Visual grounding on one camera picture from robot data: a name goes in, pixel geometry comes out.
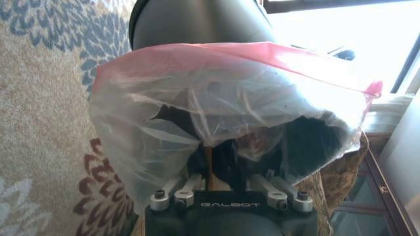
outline plastic bag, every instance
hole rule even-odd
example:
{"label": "plastic bag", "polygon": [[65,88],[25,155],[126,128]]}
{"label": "plastic bag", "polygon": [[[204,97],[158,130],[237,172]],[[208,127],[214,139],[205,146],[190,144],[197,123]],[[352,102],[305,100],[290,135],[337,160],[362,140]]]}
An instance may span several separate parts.
{"label": "plastic bag", "polygon": [[144,48],[100,66],[90,117],[136,213],[200,142],[236,140],[237,155],[290,183],[356,149],[381,82],[349,63],[273,43],[217,43]]}

